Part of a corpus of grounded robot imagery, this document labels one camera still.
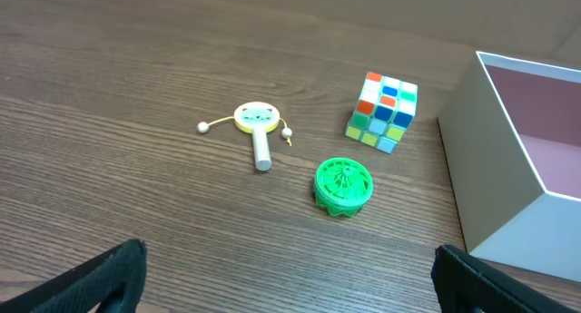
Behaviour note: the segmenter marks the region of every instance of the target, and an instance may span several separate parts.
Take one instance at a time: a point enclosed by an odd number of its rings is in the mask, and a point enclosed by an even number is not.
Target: cardboard box
[[[469,253],[581,281],[581,71],[476,52],[438,121]]]

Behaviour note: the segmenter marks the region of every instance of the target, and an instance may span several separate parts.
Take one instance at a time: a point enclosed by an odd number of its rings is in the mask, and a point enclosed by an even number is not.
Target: white handle
[[[266,138],[266,128],[260,123],[254,126],[252,130],[252,143],[254,144],[254,162],[256,169],[267,171],[272,166],[271,151],[269,150],[269,141]]]

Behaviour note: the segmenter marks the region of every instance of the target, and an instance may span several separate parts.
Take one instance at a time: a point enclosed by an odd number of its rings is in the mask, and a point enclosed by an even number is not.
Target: orange sticker
[[[375,104],[361,100],[357,106],[357,111],[363,112],[365,114],[371,114],[373,112],[373,108],[375,108]]]
[[[381,100],[379,100],[379,102],[391,108],[396,107],[396,99],[389,96],[381,96]]]
[[[367,79],[370,81],[381,82],[381,75],[378,73],[367,73]]]

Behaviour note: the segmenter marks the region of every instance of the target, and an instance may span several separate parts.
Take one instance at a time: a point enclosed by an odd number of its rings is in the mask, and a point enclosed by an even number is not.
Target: toy
[[[274,131],[278,127],[279,121],[284,124],[281,133],[282,137],[287,140],[289,146],[292,146],[292,130],[281,118],[281,114],[274,106],[262,102],[245,103],[239,106],[231,117],[225,117],[210,123],[200,122],[198,123],[198,132],[206,133],[213,124],[230,119],[234,120],[236,127],[241,131],[252,134],[254,162],[256,169],[259,171],[267,171],[272,166],[271,152],[266,134]]]
[[[317,207],[327,209],[331,217],[352,217],[371,197],[373,180],[360,163],[347,158],[332,158],[317,169],[313,191]]]
[[[392,153],[416,115],[418,86],[368,73],[345,135]]]

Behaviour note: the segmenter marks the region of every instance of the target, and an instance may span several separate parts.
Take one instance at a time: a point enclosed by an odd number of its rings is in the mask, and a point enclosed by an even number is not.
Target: rubik's cube
[[[418,86],[368,73],[345,135],[392,153],[416,115]]]

